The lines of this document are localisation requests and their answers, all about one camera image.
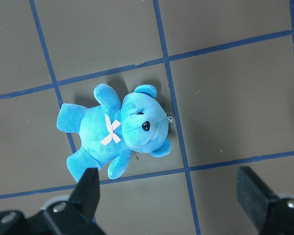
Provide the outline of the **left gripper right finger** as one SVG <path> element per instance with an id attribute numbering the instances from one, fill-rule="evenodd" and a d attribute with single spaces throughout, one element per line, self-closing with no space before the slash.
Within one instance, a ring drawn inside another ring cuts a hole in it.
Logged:
<path id="1" fill-rule="evenodd" d="M 252 168 L 241 166 L 236 196 L 259 235 L 294 235 L 294 195 L 275 193 Z"/>

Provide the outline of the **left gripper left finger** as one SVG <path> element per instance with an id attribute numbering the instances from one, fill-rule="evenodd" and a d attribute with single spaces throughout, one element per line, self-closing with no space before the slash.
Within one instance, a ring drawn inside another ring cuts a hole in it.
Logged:
<path id="1" fill-rule="evenodd" d="M 50 204 L 43 212 L 48 235 L 103 235 L 93 222 L 99 203 L 97 168 L 85 170 L 68 200 Z"/>

